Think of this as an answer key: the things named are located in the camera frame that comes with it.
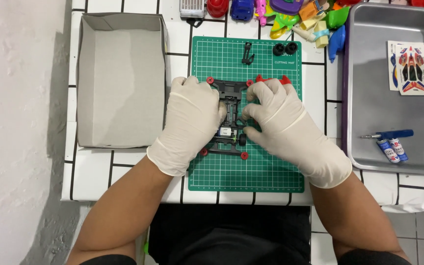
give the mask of white table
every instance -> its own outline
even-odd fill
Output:
[[[192,36],[268,39],[271,26],[260,27],[258,21],[235,22],[230,17],[206,16],[203,24],[193,28],[179,16],[179,0],[73,0],[70,74],[68,81],[68,115],[62,200],[98,200],[99,197],[145,155],[145,150],[89,150],[76,143],[76,57],[80,17],[83,12],[127,12],[163,14],[168,30],[167,79],[188,76]],[[317,126],[339,143],[341,117],[341,56],[331,64],[324,49],[302,43],[303,102]],[[424,176],[359,171],[363,181],[385,211],[424,211]],[[312,205],[309,184],[303,193],[189,191],[187,176],[174,178],[162,202],[222,203],[265,205]]]

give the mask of white wall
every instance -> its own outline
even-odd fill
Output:
[[[71,1],[0,0],[0,265],[62,264],[80,203],[61,203]]]

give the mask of sticker sheet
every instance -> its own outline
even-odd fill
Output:
[[[424,96],[424,44],[398,44],[398,91],[402,96]]]
[[[389,66],[389,88],[393,91],[398,91],[398,73],[397,73],[397,60],[398,54],[396,51],[397,45],[424,45],[422,42],[406,42],[406,41],[387,41],[387,62]]]

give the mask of cardboard box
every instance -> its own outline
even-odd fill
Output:
[[[76,69],[81,147],[151,145],[166,111],[166,26],[161,15],[81,17]]]

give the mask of hand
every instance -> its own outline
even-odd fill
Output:
[[[248,101],[256,97],[261,105],[246,105],[242,117],[254,118],[262,132],[245,127],[249,139],[296,165],[319,188],[333,188],[350,175],[351,161],[317,128],[292,85],[283,86],[278,79],[258,82],[246,93]]]
[[[195,76],[177,77],[171,84],[164,130],[146,149],[146,155],[163,173],[184,176],[226,115],[216,89],[199,83]]]

